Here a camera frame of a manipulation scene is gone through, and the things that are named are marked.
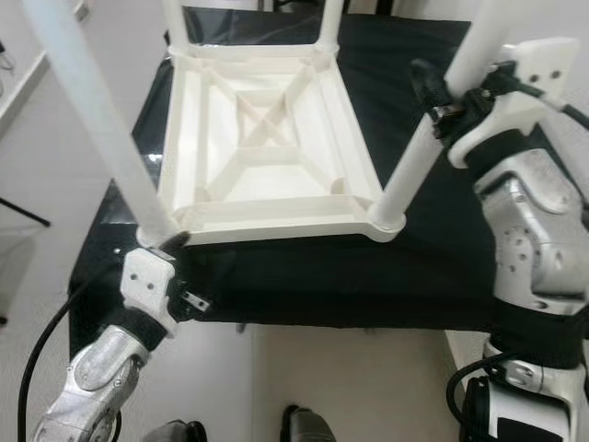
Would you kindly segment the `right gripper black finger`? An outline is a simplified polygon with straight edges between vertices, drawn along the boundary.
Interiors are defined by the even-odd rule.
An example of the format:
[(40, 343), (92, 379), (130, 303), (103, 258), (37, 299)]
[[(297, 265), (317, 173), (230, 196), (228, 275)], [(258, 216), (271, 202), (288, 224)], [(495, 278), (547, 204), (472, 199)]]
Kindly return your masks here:
[(454, 98), (447, 88), (445, 73), (428, 60), (412, 60), (411, 87), (418, 105), (424, 110), (453, 105)]

